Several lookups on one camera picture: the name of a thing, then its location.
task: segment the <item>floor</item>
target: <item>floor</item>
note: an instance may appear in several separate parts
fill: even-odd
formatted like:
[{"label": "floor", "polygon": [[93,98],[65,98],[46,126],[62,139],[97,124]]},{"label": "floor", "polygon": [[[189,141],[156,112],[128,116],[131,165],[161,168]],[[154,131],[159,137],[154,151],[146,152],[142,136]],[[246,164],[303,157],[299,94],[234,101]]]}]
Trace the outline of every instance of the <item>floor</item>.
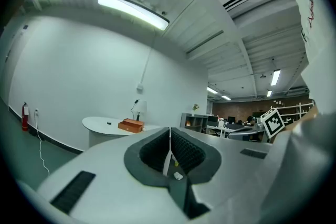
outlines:
[{"label": "floor", "polygon": [[[8,111],[0,99],[0,143],[9,169],[15,178],[21,179],[36,190],[48,177],[40,159],[38,137],[21,129],[21,123]],[[50,173],[77,155],[63,150],[47,141],[42,141],[42,158]]]}]

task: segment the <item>white cable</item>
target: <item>white cable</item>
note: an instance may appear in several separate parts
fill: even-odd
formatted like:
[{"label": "white cable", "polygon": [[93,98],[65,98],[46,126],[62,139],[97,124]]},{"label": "white cable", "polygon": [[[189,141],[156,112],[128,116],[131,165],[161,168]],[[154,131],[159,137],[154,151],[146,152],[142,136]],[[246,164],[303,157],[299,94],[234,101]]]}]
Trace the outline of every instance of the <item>white cable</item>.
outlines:
[{"label": "white cable", "polygon": [[38,134],[38,127],[37,127],[37,121],[36,121],[36,111],[34,112],[34,120],[35,120],[35,124],[36,124],[36,130],[37,130],[37,136],[40,139],[40,159],[43,162],[43,167],[48,171],[48,176],[50,176],[50,171],[49,169],[44,165],[44,159],[42,159],[42,152],[41,152],[41,143],[42,143],[42,139]]}]

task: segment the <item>wooden box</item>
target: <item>wooden box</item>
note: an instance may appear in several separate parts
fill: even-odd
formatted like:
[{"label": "wooden box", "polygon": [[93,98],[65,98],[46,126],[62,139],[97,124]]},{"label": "wooden box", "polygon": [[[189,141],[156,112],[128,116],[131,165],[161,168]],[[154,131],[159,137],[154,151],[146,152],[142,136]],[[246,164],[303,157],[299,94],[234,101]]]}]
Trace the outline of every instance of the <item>wooden box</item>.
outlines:
[{"label": "wooden box", "polygon": [[144,126],[144,122],[142,121],[135,121],[130,119],[125,119],[122,122],[118,123],[118,128],[131,132],[131,133],[140,133]]}]

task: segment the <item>red fire extinguisher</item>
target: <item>red fire extinguisher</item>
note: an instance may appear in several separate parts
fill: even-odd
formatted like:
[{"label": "red fire extinguisher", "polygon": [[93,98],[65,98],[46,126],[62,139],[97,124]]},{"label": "red fire extinguisher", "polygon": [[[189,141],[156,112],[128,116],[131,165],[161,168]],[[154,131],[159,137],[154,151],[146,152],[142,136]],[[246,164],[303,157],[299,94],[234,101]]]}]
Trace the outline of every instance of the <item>red fire extinguisher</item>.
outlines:
[{"label": "red fire extinguisher", "polygon": [[22,130],[24,131],[28,131],[28,115],[29,115],[28,105],[25,102],[22,106]]}]

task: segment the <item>fluorescent ceiling light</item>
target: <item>fluorescent ceiling light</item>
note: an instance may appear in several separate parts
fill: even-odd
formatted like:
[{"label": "fluorescent ceiling light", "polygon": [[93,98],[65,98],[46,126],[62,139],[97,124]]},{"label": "fluorescent ceiling light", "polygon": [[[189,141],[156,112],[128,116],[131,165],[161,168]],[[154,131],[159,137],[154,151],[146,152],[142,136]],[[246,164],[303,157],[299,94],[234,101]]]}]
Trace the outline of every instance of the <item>fluorescent ceiling light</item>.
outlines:
[{"label": "fluorescent ceiling light", "polygon": [[213,90],[213,89],[211,89],[211,88],[209,88],[209,87],[208,87],[208,91],[209,91],[209,92],[212,92],[212,93],[214,93],[214,94],[217,94],[217,93],[218,93],[218,92],[216,92],[215,90]]},{"label": "fluorescent ceiling light", "polygon": [[277,84],[278,82],[278,79],[279,79],[279,76],[280,76],[280,72],[281,70],[274,70],[273,72],[273,79],[272,79],[272,83],[271,83],[271,86],[274,86]]},{"label": "fluorescent ceiling light", "polygon": [[98,4],[133,15],[160,30],[165,30],[169,25],[169,21],[164,17],[130,0],[98,0]]}]

